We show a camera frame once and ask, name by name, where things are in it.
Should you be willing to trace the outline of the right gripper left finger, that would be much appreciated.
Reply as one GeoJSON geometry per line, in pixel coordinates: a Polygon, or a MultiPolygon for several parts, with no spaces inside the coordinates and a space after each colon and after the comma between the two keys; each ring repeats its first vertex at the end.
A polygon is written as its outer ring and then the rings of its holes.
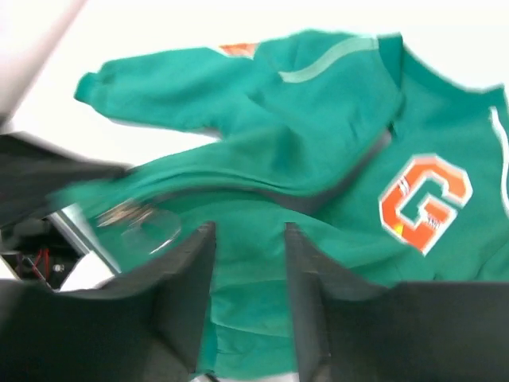
{"type": "Polygon", "coordinates": [[[216,252],[202,224],[93,290],[1,283],[4,381],[187,381],[196,371],[216,252]]]}

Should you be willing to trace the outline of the green jacket with white lining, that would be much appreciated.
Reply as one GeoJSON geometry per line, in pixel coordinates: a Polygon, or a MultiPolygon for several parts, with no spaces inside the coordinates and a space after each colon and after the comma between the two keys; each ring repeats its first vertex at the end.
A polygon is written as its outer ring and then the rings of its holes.
{"type": "Polygon", "coordinates": [[[381,286],[508,280],[505,91],[448,81],[398,34],[310,30],[113,60],[75,97],[109,119],[220,137],[54,197],[81,209],[121,271],[215,224],[200,372],[296,370],[288,223],[381,286]],[[127,200],[156,211],[97,225],[127,200]]]}

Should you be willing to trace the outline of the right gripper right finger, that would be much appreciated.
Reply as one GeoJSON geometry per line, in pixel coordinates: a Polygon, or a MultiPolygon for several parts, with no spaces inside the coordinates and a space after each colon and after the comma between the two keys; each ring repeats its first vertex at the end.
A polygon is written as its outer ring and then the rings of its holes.
{"type": "Polygon", "coordinates": [[[505,381],[508,285],[370,283],[293,223],[286,271],[302,381],[505,381]]]}

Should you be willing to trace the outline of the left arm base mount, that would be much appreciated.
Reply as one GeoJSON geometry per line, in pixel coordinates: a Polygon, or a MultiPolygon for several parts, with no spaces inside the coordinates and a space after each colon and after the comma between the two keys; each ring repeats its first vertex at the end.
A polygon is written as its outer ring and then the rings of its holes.
{"type": "Polygon", "coordinates": [[[56,292],[98,289],[119,274],[92,235],[64,211],[1,228],[1,278],[56,292]]]}

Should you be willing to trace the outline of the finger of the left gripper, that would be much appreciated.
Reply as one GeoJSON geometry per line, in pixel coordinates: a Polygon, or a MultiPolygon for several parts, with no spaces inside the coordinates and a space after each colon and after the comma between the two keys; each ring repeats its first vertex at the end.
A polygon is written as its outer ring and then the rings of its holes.
{"type": "Polygon", "coordinates": [[[70,184],[119,179],[128,168],[107,162],[70,158],[24,140],[20,134],[1,136],[1,226],[55,209],[49,197],[70,184]]]}

